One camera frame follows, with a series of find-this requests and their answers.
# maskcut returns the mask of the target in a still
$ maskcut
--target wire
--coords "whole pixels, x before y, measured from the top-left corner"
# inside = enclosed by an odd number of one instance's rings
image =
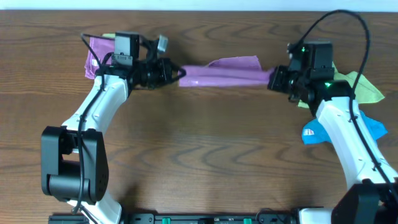
[[[99,39],[104,39],[104,40],[114,40],[113,37],[104,37],[104,36],[98,36],[98,35],[91,35],[91,34],[82,34],[85,37],[95,37]]]
[[[77,204],[72,210],[72,214],[74,214],[74,215],[80,209],[81,201],[83,200],[83,192],[84,192],[84,184],[85,184],[84,183],[84,181],[85,181],[85,164],[84,164],[84,159],[83,159],[83,143],[82,143],[82,140],[81,140],[81,129],[83,127],[83,123],[85,122],[85,117],[86,117],[88,111],[90,110],[91,106],[93,106],[93,104],[96,101],[96,99],[100,96],[101,92],[104,90],[105,77],[103,75],[103,72],[104,72],[103,68],[104,68],[104,65],[105,65],[106,61],[109,60],[110,55],[111,55],[111,54],[109,55],[109,53],[106,54],[105,57],[104,57],[103,63],[101,64],[100,60],[98,59],[98,57],[95,54],[94,50],[90,47],[90,45],[88,44],[88,42],[85,39],[85,37],[97,37],[97,36],[89,35],[89,34],[81,34],[80,37],[81,37],[81,40],[83,41],[83,43],[88,48],[88,50],[94,56],[95,60],[97,61],[97,64],[99,66],[99,75],[101,75],[101,85],[99,86],[99,90],[96,93],[96,95],[88,103],[88,105],[86,106],[85,110],[80,115],[80,119],[79,119],[79,124],[78,124],[78,129],[77,129],[77,145],[78,145],[79,161],[80,161],[80,189],[79,189],[79,196],[78,196]]]
[[[276,214],[276,211],[273,210],[273,209],[271,209],[271,208],[261,208],[261,209],[257,212],[257,214],[256,214],[256,219],[255,219],[254,221],[258,221],[257,217],[258,217],[258,215],[260,214],[260,212],[262,212],[262,211],[274,212],[279,221],[281,221],[282,223],[286,223],[286,218],[287,218],[287,217],[285,217],[285,220],[283,221],[283,219],[281,219],[280,216],[279,216],[278,214]]]
[[[80,207],[80,211],[87,216],[87,218],[92,221],[94,224],[98,224],[98,222],[91,216],[90,212],[83,206]]]
[[[299,45],[301,45],[304,42],[304,39],[306,38],[306,36],[311,32],[311,30],[320,22],[322,21],[324,18],[332,15],[332,14],[337,14],[337,13],[344,13],[344,14],[348,14],[350,16],[353,16],[355,18],[357,18],[357,20],[361,23],[364,31],[365,31],[365,38],[366,38],[366,46],[365,46],[365,54],[364,57],[362,59],[362,63],[361,66],[359,68],[358,74],[355,78],[354,81],[354,85],[353,88],[351,90],[351,94],[349,96],[349,115],[351,116],[351,120],[353,121],[353,124],[355,126],[355,130],[357,131],[359,138],[361,138],[362,143],[364,145],[364,147],[366,148],[366,151],[368,152],[369,156],[371,157],[371,160],[375,166],[375,168],[379,171],[380,175],[382,176],[382,178],[384,179],[384,181],[386,182],[386,184],[388,185],[388,187],[390,188],[391,194],[393,196],[393,198],[395,199],[395,201],[398,203],[398,194],[394,189],[394,186],[392,185],[392,183],[390,182],[390,180],[388,179],[386,173],[384,173],[383,169],[381,168],[381,163],[377,161],[376,157],[374,156],[371,148],[369,147],[368,143],[366,142],[365,137],[363,136],[361,129],[359,128],[358,123],[356,122],[356,117],[354,115],[354,110],[353,110],[353,101],[355,99],[355,89],[356,86],[358,85],[359,82],[359,78],[361,77],[363,70],[365,68],[366,65],[366,61],[368,60],[368,56],[369,56],[369,49],[371,46],[371,38],[370,38],[370,31],[368,29],[368,26],[366,25],[365,20],[357,13],[352,12],[352,11],[348,11],[348,10],[334,10],[331,12],[326,13],[325,15],[323,15],[321,18],[319,18],[319,20],[317,20],[310,28],[309,30],[303,35],[303,37],[297,42],[297,44],[294,45],[294,48],[298,47]]]
[[[154,46],[157,45],[156,41],[151,41],[146,39],[143,35],[140,35],[142,46],[147,49],[147,57],[144,60],[141,60],[141,63],[148,63],[153,61],[156,58],[156,50],[154,50]]]

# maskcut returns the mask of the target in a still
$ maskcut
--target yellow cloth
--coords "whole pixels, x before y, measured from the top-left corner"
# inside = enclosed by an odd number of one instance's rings
[[[343,75],[338,73],[335,64],[333,64],[333,66],[335,68],[335,80],[347,80],[352,87],[358,72],[350,72],[347,75]],[[358,103],[377,103],[378,101],[384,99],[383,94],[371,82],[369,82],[364,75],[361,75],[361,78],[359,78],[358,85],[355,89],[355,96],[355,99],[358,101]],[[301,100],[297,106],[301,108],[308,108],[308,105]]]
[[[103,34],[103,37],[114,38],[116,34]]]

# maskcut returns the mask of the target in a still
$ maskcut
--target black base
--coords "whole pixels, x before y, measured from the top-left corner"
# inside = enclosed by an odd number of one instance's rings
[[[88,223],[84,215],[52,215],[49,224]],[[257,215],[154,215],[151,213],[130,214],[120,224],[296,224],[291,213],[264,212]]]

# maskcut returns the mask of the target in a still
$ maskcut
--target white wall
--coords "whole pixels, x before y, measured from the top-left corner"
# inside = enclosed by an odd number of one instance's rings
[[[398,0],[0,0],[0,9],[398,12]]]

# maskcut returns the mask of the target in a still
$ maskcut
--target wooden table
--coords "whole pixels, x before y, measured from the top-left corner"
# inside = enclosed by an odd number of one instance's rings
[[[170,38],[180,65],[257,55],[264,69],[287,64],[322,12],[3,11],[0,13],[0,223],[46,223],[71,206],[40,186],[40,135],[60,126],[91,89],[79,33],[134,30]],[[380,150],[398,169],[398,14],[364,13],[372,32],[366,77],[386,96],[361,105],[389,134]],[[310,39],[334,43],[339,71],[358,70],[358,22],[333,16]],[[105,136],[108,189],[129,210],[256,213],[260,208],[334,206],[346,192],[331,144],[304,146],[310,112],[266,86],[133,93]]]

